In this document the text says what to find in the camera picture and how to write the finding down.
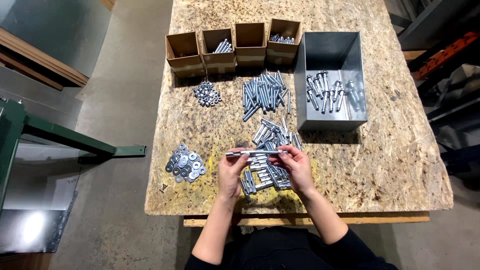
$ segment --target concrete floor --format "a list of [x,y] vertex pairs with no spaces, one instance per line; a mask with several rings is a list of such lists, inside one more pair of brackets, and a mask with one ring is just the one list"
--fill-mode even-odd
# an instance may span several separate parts
[[[144,199],[165,62],[171,0],[117,0],[77,131],[117,146],[145,144],[147,157],[84,170],[51,269],[182,269],[200,233],[181,217],[147,216]],[[351,228],[399,269],[476,269],[480,196],[452,179],[455,207],[431,222]]]

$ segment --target person's left hand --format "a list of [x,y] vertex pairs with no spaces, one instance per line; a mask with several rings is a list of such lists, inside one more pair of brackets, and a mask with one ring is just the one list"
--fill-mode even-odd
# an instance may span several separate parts
[[[228,152],[245,151],[245,148],[232,148]],[[247,167],[248,155],[223,157],[218,164],[218,195],[236,199],[240,195],[240,173]]]

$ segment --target wooden table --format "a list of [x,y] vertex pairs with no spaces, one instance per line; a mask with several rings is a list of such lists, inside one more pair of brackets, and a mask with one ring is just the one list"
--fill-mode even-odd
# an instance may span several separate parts
[[[371,223],[427,221],[428,211],[451,209],[448,175],[383,0],[175,0],[169,33],[234,23],[266,22],[268,26],[272,17],[301,21],[304,31],[361,33],[368,122],[346,134],[300,133],[303,150],[312,160],[315,185],[335,210],[345,220],[351,218],[346,220],[350,223]],[[281,71],[294,91],[293,70]],[[296,129],[294,93],[292,114],[279,108],[266,115],[258,111],[246,123],[241,120],[241,84],[259,72],[237,69],[234,74],[210,75],[223,100],[207,108],[192,93],[203,78],[179,80],[165,62],[146,214],[199,215],[186,217],[185,225],[201,226],[200,215],[209,213],[218,191],[216,165],[224,153],[232,146],[253,147],[251,139],[262,117],[276,123],[285,117],[289,130]],[[164,169],[180,142],[200,154],[208,169],[194,183],[176,183]],[[268,219],[279,224],[309,222],[292,191],[273,188],[252,196],[252,203],[241,196],[235,213],[234,220],[244,225],[266,224]],[[252,214],[269,216],[241,216]]]

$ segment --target open cardboard box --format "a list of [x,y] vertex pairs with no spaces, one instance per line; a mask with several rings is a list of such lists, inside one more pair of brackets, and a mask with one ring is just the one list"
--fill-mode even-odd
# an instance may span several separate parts
[[235,55],[239,67],[263,67],[265,23],[235,24]]
[[231,28],[202,31],[202,54],[208,74],[235,72],[235,48],[230,52],[213,53],[225,39],[233,46]]
[[166,35],[167,61],[178,78],[205,75],[196,32]]
[[[270,41],[270,36],[280,34],[281,37],[294,37],[293,44]],[[272,19],[268,30],[266,61],[277,65],[290,65],[297,54],[301,39],[300,22]]]

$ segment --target pile of anchors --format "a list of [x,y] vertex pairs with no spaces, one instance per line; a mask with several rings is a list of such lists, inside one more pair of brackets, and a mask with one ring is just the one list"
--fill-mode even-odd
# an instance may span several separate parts
[[[240,184],[243,190],[243,194],[250,202],[250,195],[255,195],[257,191],[274,187],[275,190],[288,190],[291,189],[290,179],[288,178],[287,171],[278,166],[272,165],[268,158],[272,154],[279,154],[281,150],[275,150],[278,146],[293,145],[301,150],[301,145],[297,134],[288,132],[285,118],[282,119],[282,126],[279,126],[265,118],[262,118],[262,125],[258,129],[257,133],[253,137],[252,142],[256,144],[257,150],[236,151],[226,154],[229,156],[240,156],[242,154],[248,154],[250,157],[248,161],[251,162],[249,171],[243,172],[243,179]],[[260,178],[261,184],[255,185],[253,182],[252,172],[256,172]]]
[[342,86],[342,81],[336,81],[333,88],[328,88],[327,80],[328,71],[319,71],[317,75],[312,79],[311,75],[307,76],[307,101],[310,102],[315,110],[319,110],[318,102],[316,97],[323,99],[322,113],[325,113],[327,101],[329,101],[329,112],[332,113],[334,110],[334,102],[336,104],[336,112],[339,112],[342,108],[343,95],[345,89]]
[[211,82],[202,82],[201,85],[193,89],[193,92],[195,97],[198,98],[198,103],[202,106],[212,107],[222,101],[220,93],[215,91],[215,87]]
[[172,172],[177,183],[181,183],[183,180],[192,183],[200,175],[204,175],[207,169],[197,153],[189,152],[188,147],[184,143],[180,143],[179,148],[173,151],[165,171]]
[[215,49],[213,53],[221,53],[221,52],[231,52],[232,51],[232,44],[228,42],[227,39],[220,42],[218,47]]
[[287,113],[290,114],[290,96],[288,88],[283,82],[282,74],[277,71],[274,74],[267,72],[261,73],[260,77],[252,78],[250,81],[243,82],[242,95],[245,115],[243,121],[246,122],[259,108],[264,112],[275,110],[280,103],[285,106],[283,99],[288,92]]
[[270,41],[293,44],[295,42],[295,38],[294,37],[283,38],[283,37],[280,37],[280,34],[276,34],[275,36],[270,36]]

